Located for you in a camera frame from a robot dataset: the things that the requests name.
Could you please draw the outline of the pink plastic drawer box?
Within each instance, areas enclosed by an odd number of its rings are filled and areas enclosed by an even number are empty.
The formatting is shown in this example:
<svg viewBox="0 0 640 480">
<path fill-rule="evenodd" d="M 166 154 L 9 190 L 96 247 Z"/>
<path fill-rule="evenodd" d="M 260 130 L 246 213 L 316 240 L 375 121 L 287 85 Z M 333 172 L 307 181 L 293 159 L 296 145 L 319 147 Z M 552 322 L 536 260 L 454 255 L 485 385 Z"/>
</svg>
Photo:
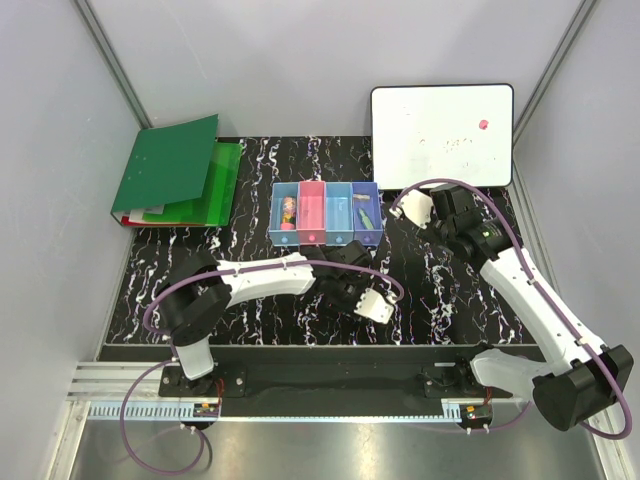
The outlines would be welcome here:
<svg viewBox="0 0 640 480">
<path fill-rule="evenodd" d="M 326 240 L 326 183 L 302 181 L 298 189 L 297 233 L 301 245 L 320 245 Z"/>
</svg>

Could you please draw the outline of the white whiteboard black frame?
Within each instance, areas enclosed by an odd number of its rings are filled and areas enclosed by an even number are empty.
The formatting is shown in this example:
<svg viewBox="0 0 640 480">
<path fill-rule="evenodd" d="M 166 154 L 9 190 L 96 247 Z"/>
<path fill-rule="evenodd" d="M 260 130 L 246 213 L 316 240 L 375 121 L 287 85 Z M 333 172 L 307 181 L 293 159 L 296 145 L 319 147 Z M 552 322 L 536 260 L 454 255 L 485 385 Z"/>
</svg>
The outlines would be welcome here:
<svg viewBox="0 0 640 480">
<path fill-rule="evenodd" d="M 487 120 L 486 130 L 479 128 Z M 514 89 L 507 83 L 371 91 L 373 181 L 402 190 L 449 178 L 505 187 L 513 177 Z"/>
</svg>

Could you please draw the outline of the light blue end drawer box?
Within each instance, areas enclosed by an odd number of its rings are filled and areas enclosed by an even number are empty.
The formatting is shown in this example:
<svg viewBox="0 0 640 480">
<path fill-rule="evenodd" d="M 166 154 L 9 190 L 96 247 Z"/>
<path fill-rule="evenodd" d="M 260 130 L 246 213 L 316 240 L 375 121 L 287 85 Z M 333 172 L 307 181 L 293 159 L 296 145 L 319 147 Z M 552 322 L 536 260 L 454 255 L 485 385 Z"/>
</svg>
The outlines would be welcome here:
<svg viewBox="0 0 640 480">
<path fill-rule="evenodd" d="M 269 238 L 276 247 L 299 244 L 297 231 L 298 183 L 275 183 L 269 219 Z"/>
</svg>

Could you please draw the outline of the purple plastic drawer box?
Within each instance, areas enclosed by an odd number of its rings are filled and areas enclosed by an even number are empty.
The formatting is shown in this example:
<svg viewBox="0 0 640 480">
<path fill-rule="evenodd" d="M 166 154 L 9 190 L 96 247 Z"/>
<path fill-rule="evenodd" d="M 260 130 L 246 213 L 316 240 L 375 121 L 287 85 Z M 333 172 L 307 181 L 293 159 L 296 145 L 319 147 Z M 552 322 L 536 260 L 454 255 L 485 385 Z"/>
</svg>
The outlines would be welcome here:
<svg viewBox="0 0 640 480">
<path fill-rule="evenodd" d="M 378 186 L 375 182 L 353 182 L 352 189 L 354 239 L 376 247 L 383 234 Z"/>
</svg>

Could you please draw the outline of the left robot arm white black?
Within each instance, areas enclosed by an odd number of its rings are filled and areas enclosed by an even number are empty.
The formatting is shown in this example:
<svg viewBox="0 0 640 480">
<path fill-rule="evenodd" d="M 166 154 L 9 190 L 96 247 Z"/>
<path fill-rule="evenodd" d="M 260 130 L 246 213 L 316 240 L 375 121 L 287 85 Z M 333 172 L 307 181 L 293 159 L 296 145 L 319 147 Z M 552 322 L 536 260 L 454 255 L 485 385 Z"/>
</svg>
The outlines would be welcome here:
<svg viewBox="0 0 640 480">
<path fill-rule="evenodd" d="M 184 285 L 159 302 L 160 325 L 168 331 L 183 370 L 181 384 L 196 396 L 214 388 L 208 337 L 227 308 L 263 297 L 318 291 L 352 312 L 368 284 L 364 270 L 371 264 L 369 252 L 357 240 L 341 247 L 303 246 L 298 252 L 262 261 L 222 261 L 209 252 L 189 257 L 161 284 L 160 295 L 193 276 L 231 273 Z"/>
</svg>

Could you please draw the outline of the pink crayon tube case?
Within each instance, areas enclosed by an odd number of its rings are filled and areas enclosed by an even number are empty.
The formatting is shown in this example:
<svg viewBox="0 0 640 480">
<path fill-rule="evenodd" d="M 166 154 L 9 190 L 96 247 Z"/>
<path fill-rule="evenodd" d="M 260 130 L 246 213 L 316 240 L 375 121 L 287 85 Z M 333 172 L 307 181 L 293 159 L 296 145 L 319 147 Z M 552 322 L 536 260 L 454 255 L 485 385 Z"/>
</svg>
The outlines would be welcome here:
<svg viewBox="0 0 640 480">
<path fill-rule="evenodd" d="M 296 228 L 297 200 L 295 197 L 286 196 L 281 204 L 281 230 L 294 230 Z"/>
</svg>

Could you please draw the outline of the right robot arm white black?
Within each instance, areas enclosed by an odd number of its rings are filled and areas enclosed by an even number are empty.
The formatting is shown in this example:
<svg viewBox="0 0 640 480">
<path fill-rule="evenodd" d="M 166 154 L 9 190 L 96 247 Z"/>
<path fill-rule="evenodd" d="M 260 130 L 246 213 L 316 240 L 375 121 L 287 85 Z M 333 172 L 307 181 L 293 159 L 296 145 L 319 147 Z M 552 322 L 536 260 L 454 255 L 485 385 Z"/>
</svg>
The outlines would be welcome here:
<svg viewBox="0 0 640 480">
<path fill-rule="evenodd" d="M 507 301 L 544 357 L 534 362 L 486 348 L 454 371 L 457 390 L 470 397 L 488 386 L 515 393 L 560 431 L 619 405 L 622 430 L 599 435 L 627 438 L 633 417 L 623 391 L 634 365 L 631 353 L 622 345 L 607 346 L 573 314 L 486 195 L 469 185 L 443 184 L 429 197 L 430 240 L 467 262 Z"/>
</svg>

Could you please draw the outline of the green stapler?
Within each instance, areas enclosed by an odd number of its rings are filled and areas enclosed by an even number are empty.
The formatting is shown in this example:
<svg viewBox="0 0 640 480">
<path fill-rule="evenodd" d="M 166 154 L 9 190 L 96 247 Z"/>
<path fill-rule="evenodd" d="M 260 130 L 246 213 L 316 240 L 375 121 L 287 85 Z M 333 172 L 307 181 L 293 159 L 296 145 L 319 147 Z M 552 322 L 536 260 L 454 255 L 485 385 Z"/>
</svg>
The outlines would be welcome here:
<svg viewBox="0 0 640 480">
<path fill-rule="evenodd" d="M 372 222 L 372 220 L 369 218 L 369 216 L 367 215 L 366 211 L 362 208 L 358 209 L 358 215 L 360 218 L 360 221 L 363 225 L 363 228 L 366 230 L 373 230 L 374 229 L 374 224 Z"/>
</svg>

